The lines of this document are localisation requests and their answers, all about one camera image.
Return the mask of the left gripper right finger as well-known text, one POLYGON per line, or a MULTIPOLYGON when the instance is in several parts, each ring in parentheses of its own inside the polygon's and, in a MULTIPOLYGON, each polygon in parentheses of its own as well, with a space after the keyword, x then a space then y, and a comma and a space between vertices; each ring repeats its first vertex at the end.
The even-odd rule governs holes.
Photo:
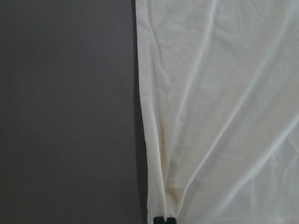
POLYGON ((168 217, 165 224, 177 224, 177 220, 175 217, 168 217))

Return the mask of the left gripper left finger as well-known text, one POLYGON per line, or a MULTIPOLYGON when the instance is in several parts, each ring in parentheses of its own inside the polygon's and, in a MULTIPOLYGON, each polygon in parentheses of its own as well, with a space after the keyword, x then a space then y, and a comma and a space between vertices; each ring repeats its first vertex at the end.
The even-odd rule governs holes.
POLYGON ((165 224, 164 217, 154 217, 153 224, 165 224))

